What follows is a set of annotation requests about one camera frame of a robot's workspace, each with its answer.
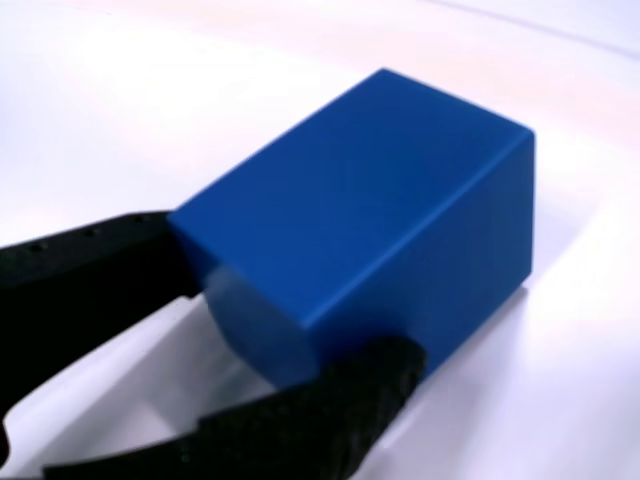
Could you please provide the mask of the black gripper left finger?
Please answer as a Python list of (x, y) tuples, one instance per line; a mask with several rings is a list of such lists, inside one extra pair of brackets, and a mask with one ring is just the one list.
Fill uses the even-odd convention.
[(1, 251), (1, 411), (200, 287), (165, 211), (127, 214)]

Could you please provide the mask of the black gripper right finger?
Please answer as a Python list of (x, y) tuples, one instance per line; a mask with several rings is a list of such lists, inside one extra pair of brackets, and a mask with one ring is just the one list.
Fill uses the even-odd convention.
[(347, 479), (401, 412), (427, 365), (415, 342), (376, 339), (316, 379), (201, 419), (125, 454), (49, 466), (47, 479)]

